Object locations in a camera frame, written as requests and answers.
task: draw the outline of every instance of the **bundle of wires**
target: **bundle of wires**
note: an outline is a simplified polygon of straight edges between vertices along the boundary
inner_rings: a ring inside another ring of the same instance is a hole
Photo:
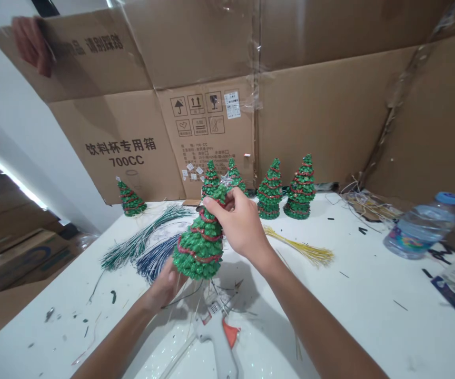
[[[301,255],[307,258],[316,267],[319,267],[320,265],[327,266],[333,261],[334,254],[331,250],[313,247],[308,244],[288,240],[287,238],[282,237],[269,226],[263,226],[263,229],[266,235],[276,238],[277,240],[282,241],[291,247],[294,247],[300,252]]]
[[[144,277],[149,284],[154,283],[154,280],[163,269],[166,260],[173,254],[173,250],[175,249],[181,234],[182,233],[177,233],[169,240],[154,245],[136,262],[138,273]]]
[[[126,265],[128,261],[135,262],[145,251],[145,245],[154,230],[168,221],[186,216],[192,216],[191,209],[177,204],[169,206],[149,226],[140,230],[126,242],[112,247],[101,259],[101,267],[108,271],[114,271]]]

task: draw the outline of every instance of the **small white sticker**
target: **small white sticker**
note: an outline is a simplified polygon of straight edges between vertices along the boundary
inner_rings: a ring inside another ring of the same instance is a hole
[[[238,99],[238,91],[224,94],[224,101],[226,103],[227,119],[242,116],[240,113],[240,100]]]

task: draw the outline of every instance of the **green christmas tree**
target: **green christmas tree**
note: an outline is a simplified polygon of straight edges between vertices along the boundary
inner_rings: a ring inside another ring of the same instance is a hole
[[[118,177],[118,188],[121,191],[122,209],[124,214],[128,217],[136,216],[147,209],[145,202],[134,193],[132,189],[124,184]]]
[[[303,158],[303,164],[289,185],[289,199],[284,206],[284,213],[296,220],[304,220],[310,216],[310,202],[315,197],[313,185],[312,155]]]
[[[259,217],[273,220],[280,215],[282,181],[280,180],[280,161],[275,158],[258,189]]]
[[[222,207],[228,189],[218,186],[210,196]],[[184,275],[199,279],[210,279],[222,262],[222,226],[215,216],[204,207],[189,230],[182,233],[173,252],[173,264]]]
[[[205,196],[212,197],[214,191],[219,186],[219,182],[220,180],[217,171],[215,170],[215,165],[213,164],[213,161],[210,160],[206,166],[205,182],[201,188],[201,199],[204,199]]]
[[[238,187],[245,195],[247,195],[246,185],[240,176],[240,171],[238,171],[234,158],[229,158],[229,170],[227,171],[227,177],[233,179],[229,184],[229,188]]]

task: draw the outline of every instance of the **blue bottle cap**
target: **blue bottle cap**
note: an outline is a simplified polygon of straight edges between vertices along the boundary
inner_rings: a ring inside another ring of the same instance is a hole
[[[440,203],[455,205],[455,194],[451,192],[439,192],[434,199]]]

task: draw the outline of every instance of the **yellow wire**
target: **yellow wire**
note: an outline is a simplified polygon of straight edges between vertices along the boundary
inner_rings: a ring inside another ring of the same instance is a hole
[[[269,226],[263,226],[263,229],[266,235],[276,238],[277,240],[282,241],[291,247],[294,247],[300,252],[301,255],[307,258],[316,267],[319,267],[320,265],[328,266],[333,261],[334,254],[331,250],[313,247],[309,244],[288,240],[287,238],[282,237]]]

